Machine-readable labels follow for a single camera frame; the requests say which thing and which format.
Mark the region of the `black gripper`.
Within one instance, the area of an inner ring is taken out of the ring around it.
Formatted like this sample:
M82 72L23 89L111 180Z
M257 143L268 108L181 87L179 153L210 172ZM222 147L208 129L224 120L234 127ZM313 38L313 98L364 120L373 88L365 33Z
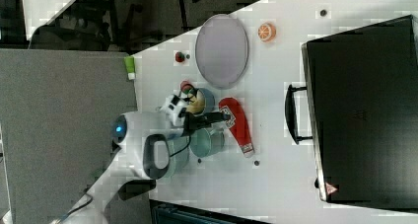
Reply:
M187 112L184 117L183 134L191 135L196 130L209 127L209 122L221 122L230 119L231 116L223 112L208 112L199 116Z

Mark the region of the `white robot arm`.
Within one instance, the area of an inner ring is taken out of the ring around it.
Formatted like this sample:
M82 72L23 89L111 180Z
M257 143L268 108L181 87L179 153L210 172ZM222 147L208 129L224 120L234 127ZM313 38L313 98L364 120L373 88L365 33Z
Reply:
M105 209L121 188L134 181L162 178L169 167L168 142L223 122L222 112L195 115L191 112L126 112L115 121L112 139L119 146L102 175L62 217L50 224L108 224Z

